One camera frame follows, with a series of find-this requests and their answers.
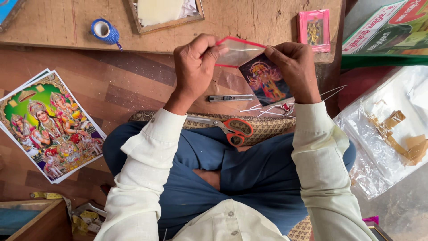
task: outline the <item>religious print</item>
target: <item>religious print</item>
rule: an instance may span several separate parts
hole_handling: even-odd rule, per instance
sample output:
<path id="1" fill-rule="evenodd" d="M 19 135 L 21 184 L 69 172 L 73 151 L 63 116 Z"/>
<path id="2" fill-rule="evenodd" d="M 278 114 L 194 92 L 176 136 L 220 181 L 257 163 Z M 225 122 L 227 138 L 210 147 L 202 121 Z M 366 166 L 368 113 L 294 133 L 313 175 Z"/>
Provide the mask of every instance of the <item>religious print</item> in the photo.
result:
<path id="1" fill-rule="evenodd" d="M 100 158 L 106 135 L 51 71 L 0 100 L 0 125 L 51 183 Z"/>
<path id="2" fill-rule="evenodd" d="M 264 53 L 239 67 L 262 106 L 292 97 L 279 67 Z"/>
<path id="3" fill-rule="evenodd" d="M 320 45 L 324 43 L 322 34 L 324 29 L 323 19 L 315 16 L 312 20 L 308 20 L 307 29 L 308 44 Z"/>

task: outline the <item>blue trousers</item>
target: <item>blue trousers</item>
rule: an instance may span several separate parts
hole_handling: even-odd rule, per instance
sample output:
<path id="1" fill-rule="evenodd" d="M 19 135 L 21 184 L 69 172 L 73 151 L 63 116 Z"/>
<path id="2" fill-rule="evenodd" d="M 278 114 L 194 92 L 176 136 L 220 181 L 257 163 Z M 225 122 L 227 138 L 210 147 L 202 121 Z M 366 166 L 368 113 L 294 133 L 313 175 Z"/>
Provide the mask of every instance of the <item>blue trousers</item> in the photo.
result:
<path id="1" fill-rule="evenodd" d="M 105 161 L 116 176 L 127 155 L 120 147 L 140 133 L 144 121 L 117 127 L 105 140 Z M 160 196 L 159 237 L 171 239 L 188 221 L 227 199 L 244 203 L 267 217 L 283 235 L 308 212 L 300 197 L 300 181 L 291 159 L 293 133 L 272 137 L 238 152 L 219 127 L 182 130 L 178 150 Z M 350 142 L 343 155 L 349 171 L 356 150 Z M 220 191 L 192 169 L 220 170 Z"/>

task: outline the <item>orange scissors handle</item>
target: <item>orange scissors handle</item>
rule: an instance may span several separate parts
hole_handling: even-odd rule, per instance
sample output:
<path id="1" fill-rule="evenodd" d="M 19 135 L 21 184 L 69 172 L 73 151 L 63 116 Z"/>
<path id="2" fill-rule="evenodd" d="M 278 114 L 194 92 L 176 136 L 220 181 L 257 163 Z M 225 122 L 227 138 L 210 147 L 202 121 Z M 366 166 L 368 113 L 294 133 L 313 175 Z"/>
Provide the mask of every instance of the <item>orange scissors handle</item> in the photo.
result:
<path id="1" fill-rule="evenodd" d="M 250 123 L 238 119 L 238 118 L 231 118 L 223 122 L 223 124 L 229 129 L 232 130 L 234 133 L 228 133 L 226 134 L 227 139 L 229 140 L 229 143 L 234 147 L 242 146 L 244 143 L 245 137 L 250 137 L 254 130 L 253 127 L 250 125 Z M 237 129 L 236 126 L 244 125 L 242 128 Z"/>
<path id="2" fill-rule="evenodd" d="M 238 126 L 244 125 L 247 128 L 244 127 L 244 128 L 241 128 L 241 129 L 237 129 L 236 127 L 232 127 L 230 125 L 231 122 L 238 122 L 238 124 L 235 124 L 235 125 L 238 125 Z M 235 132 L 235 134 L 241 135 L 243 137 L 250 137 L 253 134 L 253 131 L 254 131 L 253 127 L 250 125 L 250 123 L 248 123 L 248 122 L 246 122 L 244 120 L 238 119 L 238 118 L 228 119 L 228 120 L 224 121 L 223 124 L 228 129 L 233 130 Z"/>

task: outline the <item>wooden table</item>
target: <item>wooden table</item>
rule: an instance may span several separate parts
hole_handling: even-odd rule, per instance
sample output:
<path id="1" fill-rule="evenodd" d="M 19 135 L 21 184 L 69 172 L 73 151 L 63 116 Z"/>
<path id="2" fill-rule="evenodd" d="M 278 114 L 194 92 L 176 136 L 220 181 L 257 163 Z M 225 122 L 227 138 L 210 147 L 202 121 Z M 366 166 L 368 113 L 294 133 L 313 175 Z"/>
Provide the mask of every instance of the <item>wooden table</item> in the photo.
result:
<path id="1" fill-rule="evenodd" d="M 341 0 L 202 0 L 205 20 L 156 33 L 140 35 L 127 0 L 27 0 L 0 43 L 117 50 L 90 31 L 93 20 L 107 19 L 120 33 L 125 51 L 171 53 L 200 33 L 237 36 L 265 45 L 296 41 L 296 15 L 330 9 L 331 52 L 315 55 L 317 63 L 334 59 Z"/>

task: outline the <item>scissors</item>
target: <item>scissors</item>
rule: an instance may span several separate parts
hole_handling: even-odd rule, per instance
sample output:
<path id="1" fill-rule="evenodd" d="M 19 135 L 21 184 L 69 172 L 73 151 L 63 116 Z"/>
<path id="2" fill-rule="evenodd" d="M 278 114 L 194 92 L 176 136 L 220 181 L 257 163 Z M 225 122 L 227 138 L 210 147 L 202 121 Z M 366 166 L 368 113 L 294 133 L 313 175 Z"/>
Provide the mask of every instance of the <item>scissors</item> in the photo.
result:
<path id="1" fill-rule="evenodd" d="M 231 118 L 222 122 L 219 120 L 213 120 L 206 117 L 188 115 L 186 120 L 220 127 L 223 130 L 223 132 L 226 134 L 226 137 L 229 143 L 234 147 L 242 146 L 242 144 L 244 143 L 245 137 L 250 137 L 253 134 L 253 127 L 248 122 L 238 118 Z M 244 125 L 244 127 L 241 130 L 236 129 L 230 125 L 231 123 L 233 123 L 233 126 Z"/>

